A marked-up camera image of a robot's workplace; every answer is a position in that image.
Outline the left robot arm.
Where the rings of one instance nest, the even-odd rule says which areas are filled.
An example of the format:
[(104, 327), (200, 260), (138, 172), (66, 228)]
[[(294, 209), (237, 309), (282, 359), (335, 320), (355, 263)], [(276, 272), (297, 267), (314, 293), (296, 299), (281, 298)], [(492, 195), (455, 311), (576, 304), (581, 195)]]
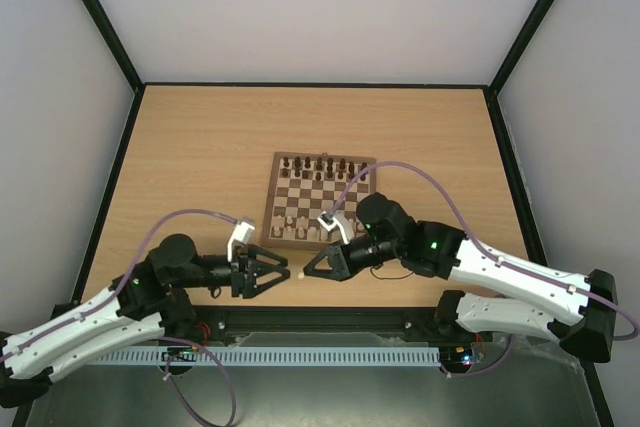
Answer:
[(164, 336), (184, 338), (197, 323), (190, 288), (211, 295), (227, 287), (251, 299), (288, 280), (286, 258), (249, 244), (231, 254), (201, 255), (173, 234), (89, 301), (19, 334), (1, 336), (1, 405), (18, 407), (44, 395), (81, 366), (121, 348)]

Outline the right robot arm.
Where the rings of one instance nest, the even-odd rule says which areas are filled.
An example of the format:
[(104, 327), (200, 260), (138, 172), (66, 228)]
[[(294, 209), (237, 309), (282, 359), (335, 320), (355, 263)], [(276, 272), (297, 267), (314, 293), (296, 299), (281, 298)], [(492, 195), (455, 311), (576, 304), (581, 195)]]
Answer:
[(345, 281), (366, 268), (397, 260), (418, 276), (479, 285), (488, 298), (460, 290), (442, 294), (434, 315), (438, 331), (455, 339), (464, 332), (503, 332), (545, 339), (586, 361), (611, 359), (616, 314), (614, 277), (551, 269), (474, 241), (461, 229), (416, 221), (382, 194), (356, 208), (365, 232), (338, 240), (304, 267), (309, 277)]

